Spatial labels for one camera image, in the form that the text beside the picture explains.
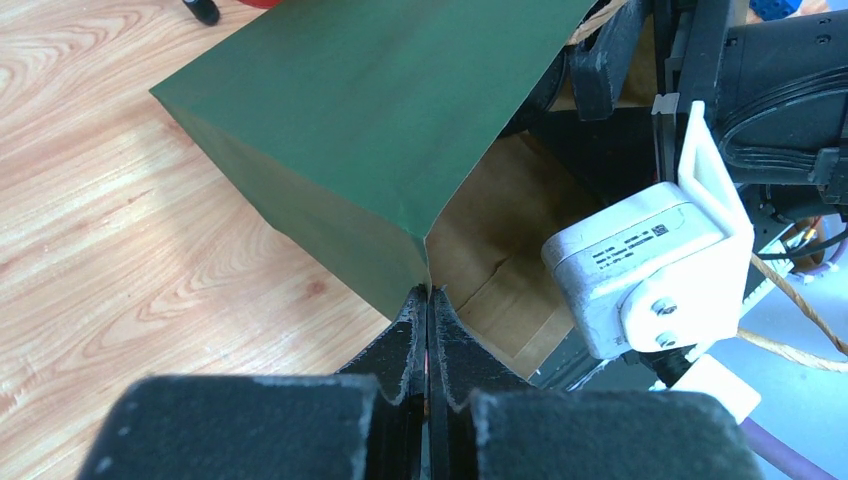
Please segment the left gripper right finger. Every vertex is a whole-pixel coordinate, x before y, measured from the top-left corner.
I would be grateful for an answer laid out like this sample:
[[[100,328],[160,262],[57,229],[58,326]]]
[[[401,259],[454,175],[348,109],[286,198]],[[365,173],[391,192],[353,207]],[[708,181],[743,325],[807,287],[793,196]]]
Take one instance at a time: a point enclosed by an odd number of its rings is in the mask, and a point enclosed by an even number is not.
[[[487,351],[446,293],[427,312],[434,479],[757,479],[730,413],[691,392],[539,389]]]

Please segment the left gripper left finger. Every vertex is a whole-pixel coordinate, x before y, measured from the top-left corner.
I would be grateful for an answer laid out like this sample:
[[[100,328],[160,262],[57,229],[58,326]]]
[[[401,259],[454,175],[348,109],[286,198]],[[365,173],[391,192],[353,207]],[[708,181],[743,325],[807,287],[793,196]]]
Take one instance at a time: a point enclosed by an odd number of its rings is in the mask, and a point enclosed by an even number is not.
[[[428,292],[330,375],[161,375],[107,415],[82,479],[416,479]]]

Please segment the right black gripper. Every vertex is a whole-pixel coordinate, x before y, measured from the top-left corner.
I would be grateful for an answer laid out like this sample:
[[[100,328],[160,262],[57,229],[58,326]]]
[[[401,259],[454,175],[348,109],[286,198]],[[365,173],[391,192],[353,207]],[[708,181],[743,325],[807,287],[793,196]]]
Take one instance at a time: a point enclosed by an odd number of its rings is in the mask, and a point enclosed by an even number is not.
[[[847,14],[747,23],[744,1],[599,1],[568,40],[582,121],[610,117],[648,15],[659,92],[657,178],[681,165],[690,105],[733,181],[759,189],[779,219],[847,211]]]

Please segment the green paper bag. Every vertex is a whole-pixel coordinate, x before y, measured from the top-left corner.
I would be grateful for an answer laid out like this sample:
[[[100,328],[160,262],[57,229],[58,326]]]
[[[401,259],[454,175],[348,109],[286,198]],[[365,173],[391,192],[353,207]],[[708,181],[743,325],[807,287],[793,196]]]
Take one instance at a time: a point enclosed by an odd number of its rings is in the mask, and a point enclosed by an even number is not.
[[[578,117],[568,40],[595,5],[284,1],[152,95],[268,224],[377,311],[440,289],[474,333],[500,323],[484,343],[536,375],[580,334],[543,245],[662,182],[654,103]],[[753,253],[793,219],[732,182]]]

